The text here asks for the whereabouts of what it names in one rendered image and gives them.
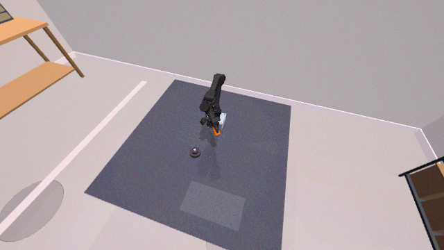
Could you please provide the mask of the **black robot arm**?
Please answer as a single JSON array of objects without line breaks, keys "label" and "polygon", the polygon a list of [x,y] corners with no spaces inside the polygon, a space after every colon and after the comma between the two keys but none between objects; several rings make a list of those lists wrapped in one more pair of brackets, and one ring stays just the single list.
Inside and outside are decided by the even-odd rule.
[{"label": "black robot arm", "polygon": [[[210,90],[206,92],[203,97],[202,104],[199,106],[202,112],[208,113],[210,111],[214,111],[216,117],[220,117],[221,109],[219,105],[219,99],[221,94],[221,86],[225,82],[225,74],[215,74],[214,79],[212,81]],[[212,104],[212,105],[211,105]],[[200,123],[204,125],[210,119],[207,115],[205,118],[202,118]]]}]

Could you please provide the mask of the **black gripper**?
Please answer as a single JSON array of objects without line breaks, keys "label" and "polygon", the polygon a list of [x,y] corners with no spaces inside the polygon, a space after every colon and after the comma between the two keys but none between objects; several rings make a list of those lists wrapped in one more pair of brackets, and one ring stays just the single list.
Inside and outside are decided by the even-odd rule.
[{"label": "black gripper", "polygon": [[217,133],[219,133],[219,122],[218,121],[220,121],[221,119],[220,119],[220,117],[216,117],[214,113],[215,113],[214,111],[210,111],[210,112],[206,113],[206,115],[210,119],[207,123],[207,126],[209,126],[211,128],[214,127],[215,131]]}]

